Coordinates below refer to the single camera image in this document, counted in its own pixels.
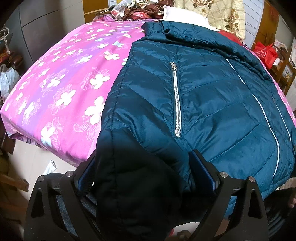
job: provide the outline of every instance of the zipper pull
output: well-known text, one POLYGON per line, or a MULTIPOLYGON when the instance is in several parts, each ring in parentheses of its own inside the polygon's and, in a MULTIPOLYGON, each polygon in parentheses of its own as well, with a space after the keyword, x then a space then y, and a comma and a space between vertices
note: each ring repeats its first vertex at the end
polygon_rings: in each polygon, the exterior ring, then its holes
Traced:
POLYGON ((172 66, 172 70, 177 70, 177 65, 174 62, 170 62, 170 65, 172 66))

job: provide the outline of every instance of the white paper on floor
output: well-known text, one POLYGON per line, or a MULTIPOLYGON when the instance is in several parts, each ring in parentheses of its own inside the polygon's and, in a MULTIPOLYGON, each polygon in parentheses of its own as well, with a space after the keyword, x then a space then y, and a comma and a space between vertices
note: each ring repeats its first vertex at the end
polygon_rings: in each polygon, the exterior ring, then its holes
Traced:
POLYGON ((47 175, 47 174, 49 174, 49 173, 52 173, 52 172, 54 172, 56 169, 57 169, 56 164, 54 163, 53 160, 50 160, 49 163, 48 163, 48 165, 47 165, 47 167, 46 167, 46 169, 45 169, 45 171, 44 171, 44 173, 43 173, 43 175, 47 175))

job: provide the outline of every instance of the person's hand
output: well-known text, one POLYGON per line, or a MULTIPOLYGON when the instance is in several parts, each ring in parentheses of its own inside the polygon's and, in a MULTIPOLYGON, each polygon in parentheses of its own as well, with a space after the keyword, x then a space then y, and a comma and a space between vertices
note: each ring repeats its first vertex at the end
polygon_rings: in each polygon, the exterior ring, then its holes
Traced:
POLYGON ((296 204, 296 189, 293 191, 293 193, 290 196, 290 199, 288 201, 288 207, 294 208, 295 204, 296 204))

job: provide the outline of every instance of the black pants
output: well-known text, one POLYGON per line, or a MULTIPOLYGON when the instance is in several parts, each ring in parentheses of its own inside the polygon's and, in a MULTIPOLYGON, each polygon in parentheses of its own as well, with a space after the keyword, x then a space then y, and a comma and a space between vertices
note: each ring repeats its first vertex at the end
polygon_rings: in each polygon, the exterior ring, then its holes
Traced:
POLYGON ((275 191, 264 200, 270 241, 296 240, 296 207, 288 207, 293 190, 289 188, 275 191))

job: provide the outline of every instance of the jacket zipper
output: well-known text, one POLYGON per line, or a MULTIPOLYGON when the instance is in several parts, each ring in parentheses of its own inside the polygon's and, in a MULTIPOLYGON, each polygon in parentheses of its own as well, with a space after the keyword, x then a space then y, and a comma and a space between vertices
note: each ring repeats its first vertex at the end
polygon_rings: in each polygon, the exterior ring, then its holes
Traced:
MULTIPOLYGON (((236 72, 236 74, 239 76, 240 80, 245 84, 245 82, 242 80, 242 78, 240 77, 240 75, 238 74, 238 72, 235 70, 235 68, 232 66, 232 64, 229 62, 229 60, 228 60, 228 59, 226 59, 226 60, 227 60, 227 62, 230 64, 230 66, 233 68, 233 70, 236 72)), ((270 129, 272 135, 274 136, 274 139, 276 140, 276 145, 277 145, 277 162, 276 162, 276 169, 275 169, 274 174, 273 174, 273 176, 272 176, 272 177, 274 177, 275 174, 276 174, 276 171, 277 171, 277 169, 278 169, 278 167, 279 167, 279 141, 278 141, 278 139, 276 138, 276 135, 274 134, 274 132, 273 132, 273 130, 272 130, 270 124, 269 124, 269 121, 268 121, 268 118, 267 118, 267 116, 266 116, 266 113, 265 113, 265 110, 264 110, 263 106, 261 105, 260 101, 256 98, 255 95, 253 95, 253 97, 256 99, 256 101, 257 101, 258 104, 260 105, 261 110, 262 110, 262 112, 263 112, 263 114, 264 114, 264 117, 265 117, 265 119, 266 119, 266 122, 267 122, 267 124, 268 124, 268 127, 269 127, 269 129, 270 129)))
POLYGON ((178 78, 177 78, 177 65, 174 62, 170 62, 173 70, 173 81, 174 81, 174 97, 175 97, 175 105, 176 105, 176 126, 175 126, 175 135, 176 137, 180 137, 181 135, 181 106, 180 106, 180 97, 179 97, 179 89, 178 89, 178 78))
MULTIPOLYGON (((277 107, 277 108, 278 108, 278 110, 279 110, 279 107, 277 106, 277 104, 276 104, 276 101, 275 101, 274 97, 272 97, 272 99, 273 99, 273 101, 274 101, 274 103, 275 103, 276 107, 277 107)), ((287 130, 287 132, 288 132, 288 135, 289 135, 289 139, 290 139, 290 141, 291 141, 291 135, 290 135, 290 132, 289 132, 289 130, 288 130, 288 127, 287 127, 287 125, 286 125, 286 122, 285 122, 285 120, 284 120, 284 118, 283 118, 283 116, 282 116, 282 115, 281 115, 281 119, 283 120, 283 123, 285 124, 286 130, 287 130)))

